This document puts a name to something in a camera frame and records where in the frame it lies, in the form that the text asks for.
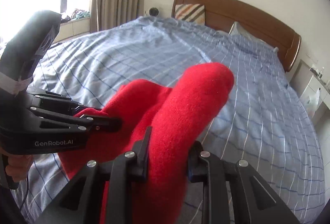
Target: logo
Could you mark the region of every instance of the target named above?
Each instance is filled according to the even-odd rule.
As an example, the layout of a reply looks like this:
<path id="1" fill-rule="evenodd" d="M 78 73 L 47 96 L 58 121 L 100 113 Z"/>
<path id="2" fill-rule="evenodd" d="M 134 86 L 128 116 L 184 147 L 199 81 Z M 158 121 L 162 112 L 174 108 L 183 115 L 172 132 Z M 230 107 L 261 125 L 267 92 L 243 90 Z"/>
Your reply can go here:
<path id="1" fill-rule="evenodd" d="M 48 146 L 63 146 L 63 145 L 70 145 L 73 144 L 72 140 L 63 140 L 63 141 L 48 141 L 48 142 L 34 142 L 36 147 L 48 147 Z"/>

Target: round black object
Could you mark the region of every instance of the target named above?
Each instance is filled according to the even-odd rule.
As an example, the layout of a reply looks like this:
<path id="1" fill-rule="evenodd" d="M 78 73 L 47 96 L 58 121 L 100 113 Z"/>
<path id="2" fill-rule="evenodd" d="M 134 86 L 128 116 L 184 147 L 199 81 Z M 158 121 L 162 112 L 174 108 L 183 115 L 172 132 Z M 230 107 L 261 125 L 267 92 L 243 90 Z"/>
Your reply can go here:
<path id="1" fill-rule="evenodd" d="M 151 16 L 158 16 L 158 15 L 159 15 L 159 11 L 158 11 L 157 8 L 153 7 L 153 8 L 150 8 L 150 10 L 149 10 L 149 14 L 150 14 Z"/>

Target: plastic bag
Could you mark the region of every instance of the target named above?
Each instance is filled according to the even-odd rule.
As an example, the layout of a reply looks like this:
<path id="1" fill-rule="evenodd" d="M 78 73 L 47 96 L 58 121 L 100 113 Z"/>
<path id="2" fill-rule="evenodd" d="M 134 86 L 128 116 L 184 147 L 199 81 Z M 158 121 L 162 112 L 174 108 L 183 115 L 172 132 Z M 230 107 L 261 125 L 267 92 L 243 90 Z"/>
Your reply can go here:
<path id="1" fill-rule="evenodd" d="M 306 90 L 307 87 L 304 90 L 303 94 L 301 95 L 300 101 L 305 107 L 308 117 L 311 119 L 313 118 L 317 110 L 318 101 L 320 99 L 321 88 L 319 88 L 317 92 L 313 94 L 307 94 Z"/>

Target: white tape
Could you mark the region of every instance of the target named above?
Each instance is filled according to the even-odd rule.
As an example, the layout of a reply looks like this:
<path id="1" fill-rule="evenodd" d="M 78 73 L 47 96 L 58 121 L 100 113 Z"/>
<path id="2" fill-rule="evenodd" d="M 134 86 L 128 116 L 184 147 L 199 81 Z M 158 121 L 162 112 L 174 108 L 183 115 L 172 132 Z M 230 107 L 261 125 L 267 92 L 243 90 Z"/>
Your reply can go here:
<path id="1" fill-rule="evenodd" d="M 19 81 L 15 81 L 0 72 L 0 88 L 13 95 L 17 95 L 20 91 L 28 87 L 31 80 L 32 77 L 23 81 L 21 79 L 19 79 Z"/>

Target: striped pillow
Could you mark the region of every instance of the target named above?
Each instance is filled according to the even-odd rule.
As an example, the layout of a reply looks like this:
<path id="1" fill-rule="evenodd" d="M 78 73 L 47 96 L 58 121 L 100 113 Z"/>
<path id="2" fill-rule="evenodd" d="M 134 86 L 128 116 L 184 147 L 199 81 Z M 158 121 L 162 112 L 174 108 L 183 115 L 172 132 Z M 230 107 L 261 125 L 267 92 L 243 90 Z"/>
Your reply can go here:
<path id="1" fill-rule="evenodd" d="M 178 4 L 175 6 L 175 19 L 205 25 L 203 4 Z"/>

